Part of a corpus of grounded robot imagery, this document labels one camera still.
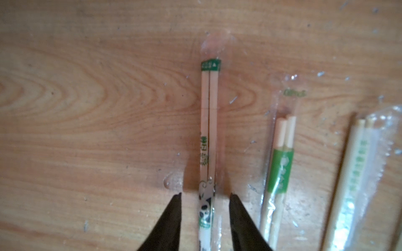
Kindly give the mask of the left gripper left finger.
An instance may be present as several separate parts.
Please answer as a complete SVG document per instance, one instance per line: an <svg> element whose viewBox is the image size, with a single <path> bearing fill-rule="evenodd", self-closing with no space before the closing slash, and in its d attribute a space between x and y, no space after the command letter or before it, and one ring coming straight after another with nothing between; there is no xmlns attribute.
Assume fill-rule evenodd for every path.
<svg viewBox="0 0 402 251"><path fill-rule="evenodd" d="M175 194L138 251L178 251L182 221L182 193Z"/></svg>

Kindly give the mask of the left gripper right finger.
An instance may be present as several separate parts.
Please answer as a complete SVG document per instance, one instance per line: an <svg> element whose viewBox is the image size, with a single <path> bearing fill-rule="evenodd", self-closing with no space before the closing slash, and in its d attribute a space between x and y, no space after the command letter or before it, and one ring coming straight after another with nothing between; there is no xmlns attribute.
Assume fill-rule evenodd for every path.
<svg viewBox="0 0 402 251"><path fill-rule="evenodd" d="M273 251L234 193L230 195L229 216L234 251Z"/></svg>

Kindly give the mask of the chopstick pair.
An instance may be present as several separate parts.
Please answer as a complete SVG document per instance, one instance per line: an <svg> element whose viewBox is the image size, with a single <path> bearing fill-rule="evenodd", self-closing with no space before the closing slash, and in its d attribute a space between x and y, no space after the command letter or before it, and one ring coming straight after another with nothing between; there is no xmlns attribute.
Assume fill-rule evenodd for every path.
<svg viewBox="0 0 402 251"><path fill-rule="evenodd" d="M321 246L323 251L352 249L401 123L401 105L358 115L351 121Z"/></svg>
<svg viewBox="0 0 402 251"><path fill-rule="evenodd" d="M216 186L221 180L219 165L223 143L219 125L219 87L222 61L233 37L229 31L209 33L201 44L200 178L198 183L198 248L221 248L222 218L216 205Z"/></svg>
<svg viewBox="0 0 402 251"><path fill-rule="evenodd" d="M273 129L265 180L260 232L272 250L277 249L287 189L294 159L294 141L300 102L307 94L306 83L296 73L274 75Z"/></svg>

